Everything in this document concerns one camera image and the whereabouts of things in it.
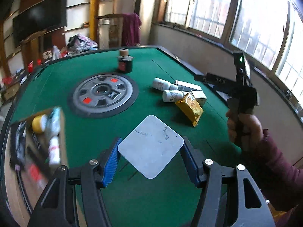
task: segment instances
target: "gold foil wrapper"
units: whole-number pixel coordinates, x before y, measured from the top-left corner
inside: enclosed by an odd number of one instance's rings
[[[183,99],[177,101],[176,105],[189,118],[193,126],[198,124],[198,121],[203,113],[203,109],[190,93],[186,94]]]

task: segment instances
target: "window sill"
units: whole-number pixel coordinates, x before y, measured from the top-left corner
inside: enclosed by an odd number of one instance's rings
[[[177,30],[186,34],[189,34],[193,37],[199,38],[200,40],[203,40],[204,42],[208,42],[222,50],[224,50],[225,52],[232,54],[232,51],[227,49],[226,47],[224,47],[222,44],[214,42],[208,38],[202,37],[201,35],[198,35],[196,33],[184,30],[184,29],[180,29],[177,26],[171,26],[171,25],[166,25],[163,23],[153,23],[154,25],[157,26],[164,26],[173,30]],[[254,64],[251,64],[251,69],[258,74],[258,76],[260,76],[262,79],[264,79],[265,82],[268,83],[268,85],[283,99],[283,101],[288,105],[288,107],[291,109],[291,111],[293,112],[293,114],[296,116],[298,122],[301,124],[301,127],[303,128],[303,117],[298,113],[298,111],[296,110],[296,108],[294,107],[294,105],[289,101],[289,99],[285,96],[285,94],[282,92],[282,90],[271,80],[269,79],[260,69],[258,69]]]

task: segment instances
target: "tv screen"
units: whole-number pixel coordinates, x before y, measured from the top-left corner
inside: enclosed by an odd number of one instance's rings
[[[54,30],[65,26],[67,26],[66,0],[44,0],[13,19],[15,46],[37,31]]]

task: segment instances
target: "green table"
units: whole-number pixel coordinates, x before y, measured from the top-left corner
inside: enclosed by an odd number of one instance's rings
[[[66,118],[66,150],[70,167],[81,166],[107,148],[114,137],[125,138],[147,115],[153,114],[192,145],[221,165],[235,166],[239,149],[228,141],[225,113],[227,107],[218,96],[200,82],[192,72],[155,47],[131,49],[133,71],[128,74],[139,87],[135,103],[124,112],[104,119],[82,118],[67,104],[67,97],[82,79],[117,68],[118,51],[94,52],[59,60],[48,66],[28,86],[11,122],[38,111],[61,106]],[[170,82],[186,81],[201,86],[207,96],[204,113],[196,127],[173,103],[163,103],[161,91],[152,89],[155,77]],[[181,226],[193,218],[201,190],[190,182],[178,153],[164,170],[152,180],[137,173],[121,158],[113,182],[102,190],[104,202],[113,226]]]

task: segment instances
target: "human hand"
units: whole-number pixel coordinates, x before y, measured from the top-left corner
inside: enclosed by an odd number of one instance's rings
[[[234,142],[237,136],[237,132],[236,132],[237,120],[234,120],[234,114],[230,110],[227,111],[226,117],[228,117],[227,127],[228,127],[229,140],[231,142]],[[250,133],[250,135],[245,135],[241,138],[241,142],[242,142],[241,148],[244,151],[252,152],[256,149],[257,145],[259,144],[259,142],[261,142],[261,140],[264,137],[262,125],[255,115],[241,113],[238,115],[238,119],[244,124],[245,129],[247,129],[244,130],[244,132]]]

